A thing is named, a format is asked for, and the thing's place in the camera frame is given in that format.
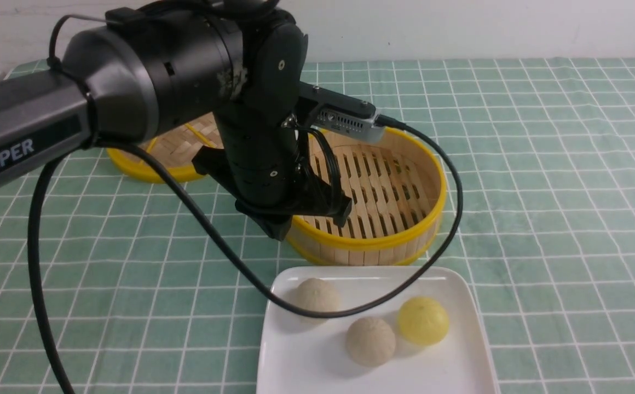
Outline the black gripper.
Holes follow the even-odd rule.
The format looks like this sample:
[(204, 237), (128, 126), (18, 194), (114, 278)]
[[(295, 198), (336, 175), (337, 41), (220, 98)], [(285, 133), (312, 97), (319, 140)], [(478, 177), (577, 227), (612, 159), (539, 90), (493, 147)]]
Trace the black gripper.
[(337, 180), (323, 181), (310, 169), (309, 145), (295, 130), (244, 104), (213, 112), (222, 147), (201, 148), (195, 171), (209, 176), (235, 197), (235, 208), (265, 234), (284, 240), (293, 217), (327, 217), (344, 227), (353, 204)]

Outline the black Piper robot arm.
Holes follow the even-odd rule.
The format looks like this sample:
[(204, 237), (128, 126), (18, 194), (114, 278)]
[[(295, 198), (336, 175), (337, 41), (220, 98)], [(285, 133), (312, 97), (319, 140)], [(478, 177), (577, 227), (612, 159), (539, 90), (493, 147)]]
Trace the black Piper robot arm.
[(106, 12), (48, 69), (0, 82), (0, 187), (75, 150), (121, 149), (212, 114), (222, 140), (192, 164), (282, 240), (294, 216), (343, 226), (339, 174), (314, 174), (315, 109), (301, 80), (308, 36), (276, 2), (160, 1)]

